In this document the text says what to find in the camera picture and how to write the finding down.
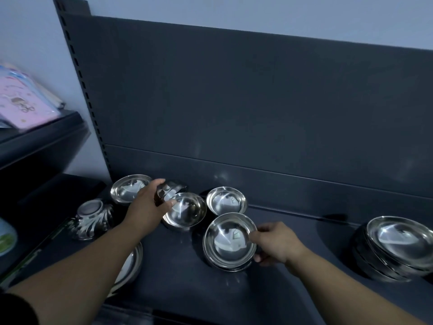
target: forearm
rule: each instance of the forearm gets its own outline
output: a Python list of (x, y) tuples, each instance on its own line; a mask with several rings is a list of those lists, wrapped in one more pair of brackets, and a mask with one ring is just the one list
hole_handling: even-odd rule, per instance
[(290, 268), (328, 325), (424, 324), (311, 251)]
[(133, 228), (120, 224), (9, 293), (28, 301), (41, 325), (90, 323), (140, 238)]

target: pink package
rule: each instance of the pink package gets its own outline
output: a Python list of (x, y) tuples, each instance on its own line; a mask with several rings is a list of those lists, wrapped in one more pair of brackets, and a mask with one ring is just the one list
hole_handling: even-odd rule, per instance
[(28, 129), (58, 117), (59, 112), (12, 76), (0, 77), (0, 114), (18, 129)]

